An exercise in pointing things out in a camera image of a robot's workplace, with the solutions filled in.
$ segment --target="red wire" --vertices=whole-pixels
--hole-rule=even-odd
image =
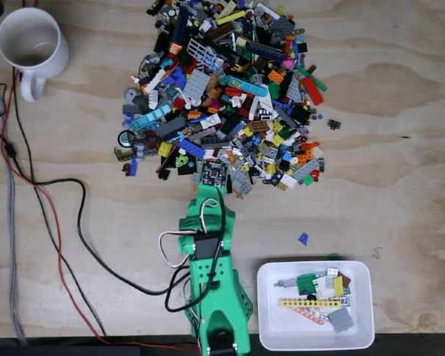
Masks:
[[[13,94],[13,89],[16,85],[16,79],[18,78],[19,72],[17,71],[15,77],[13,78],[13,83],[12,83],[12,88],[10,89],[10,94],[8,96],[8,102],[7,102],[7,110],[5,112],[5,118],[3,121],[3,127],[1,129],[1,139],[0,139],[0,151],[1,151],[1,155],[3,156],[5,162],[7,163],[8,168],[19,178],[23,179],[26,183],[32,185],[33,187],[35,187],[40,193],[42,193],[44,195],[44,197],[46,198],[46,200],[48,201],[50,207],[51,207],[51,211],[53,212],[53,217],[54,217],[54,221],[56,223],[56,231],[58,233],[58,270],[59,270],[59,278],[62,282],[62,285],[65,287],[67,294],[69,295],[69,298],[71,299],[71,303],[73,304],[74,308],[76,309],[76,311],[79,313],[79,315],[81,316],[81,318],[84,320],[84,322],[86,323],[86,325],[88,326],[88,328],[90,329],[90,331],[94,334],[95,337],[97,337],[97,339],[99,341],[101,341],[102,343],[105,343],[107,345],[110,345],[111,343],[109,341],[107,341],[106,339],[102,338],[97,331],[95,330],[95,328],[92,326],[92,324],[89,322],[89,319],[86,318],[86,316],[84,315],[84,313],[81,311],[81,309],[79,308],[79,306],[77,305],[76,301],[74,300],[74,297],[71,293],[71,291],[69,290],[69,288],[67,287],[67,283],[65,280],[65,276],[64,273],[62,271],[62,261],[61,261],[61,255],[62,255],[62,239],[61,239],[61,229],[59,228],[59,219],[58,219],[58,214],[56,213],[56,209],[54,207],[53,201],[51,199],[51,197],[47,194],[47,192],[42,189],[39,185],[34,184],[33,182],[31,182],[30,180],[28,180],[28,178],[23,177],[18,171],[16,171],[12,165],[10,164],[10,161],[7,159],[7,156],[5,155],[4,152],[4,133],[7,127],[7,123],[8,123],[8,116],[10,115],[10,105],[11,105],[11,100],[12,100],[12,94]],[[197,350],[198,348],[196,347],[178,347],[178,346],[169,346],[169,345],[159,345],[159,344],[150,344],[150,343],[137,343],[137,342],[124,342],[122,344],[126,344],[126,345],[140,345],[140,346],[146,346],[146,347],[157,347],[157,348],[164,348],[164,349],[174,349],[174,350],[183,350],[183,351],[192,351],[192,350]]]

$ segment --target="pile of lego pieces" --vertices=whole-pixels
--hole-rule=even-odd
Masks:
[[[307,135],[326,87],[305,66],[304,29],[283,12],[244,0],[154,3],[158,39],[132,76],[139,88],[125,91],[114,150],[127,176],[158,154],[160,179],[177,168],[240,196],[257,181],[318,181],[323,152]]]
[[[302,274],[296,278],[279,280],[275,287],[297,288],[300,298],[283,298],[279,306],[288,308],[318,325],[331,323],[335,333],[355,326],[349,314],[351,279],[336,268]]]

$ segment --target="wooden table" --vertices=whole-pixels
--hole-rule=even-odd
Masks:
[[[42,99],[19,106],[39,179],[87,183],[86,239],[116,271],[163,289],[171,271],[156,239],[177,227],[194,192],[187,177],[158,180],[158,159],[140,165],[137,177],[124,177],[113,155],[122,94],[156,39],[154,19],[145,13],[150,3],[40,1],[61,24],[70,63]],[[325,119],[311,130],[326,153],[326,173],[309,188],[284,193],[258,185],[244,200],[226,199],[237,212],[232,255],[245,290],[257,303],[255,276],[267,259],[338,252],[371,269],[376,332],[445,332],[445,0],[277,4],[306,29],[307,63],[318,66],[315,73],[329,88],[320,109]],[[9,1],[7,10],[19,5]],[[0,57],[0,81],[10,78]],[[341,129],[329,130],[327,119],[342,122]],[[25,164],[15,117],[10,120],[10,139]],[[4,178],[0,156],[0,337],[11,337]],[[65,256],[108,334],[188,333],[183,313],[169,314],[163,297],[122,284],[83,248],[76,234],[79,187],[48,191]],[[22,182],[16,204],[25,334],[89,335],[59,282],[34,192]],[[304,231],[306,247],[297,241]],[[177,244],[165,246],[176,258]],[[174,302],[183,303],[181,292]],[[256,315],[249,326],[257,331]]]

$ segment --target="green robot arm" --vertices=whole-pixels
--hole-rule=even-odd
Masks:
[[[202,355],[245,355],[250,351],[247,321],[253,306],[240,285],[237,270],[232,268],[235,213],[224,206],[224,194],[224,188],[200,184],[197,198],[190,201],[186,217],[179,221],[181,231],[201,231],[180,236],[179,249],[190,255],[188,303],[201,299],[185,313]],[[217,250],[220,252],[214,260]]]

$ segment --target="gray cable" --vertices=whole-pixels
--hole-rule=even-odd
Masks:
[[[3,130],[3,115],[1,117],[1,129]],[[8,306],[10,309],[10,319],[15,336],[21,344],[26,344],[27,339],[16,316],[16,238],[15,238],[15,180],[13,172],[8,165],[5,165],[7,174],[7,217],[8,217],[8,237],[10,242],[10,282],[8,286]]]

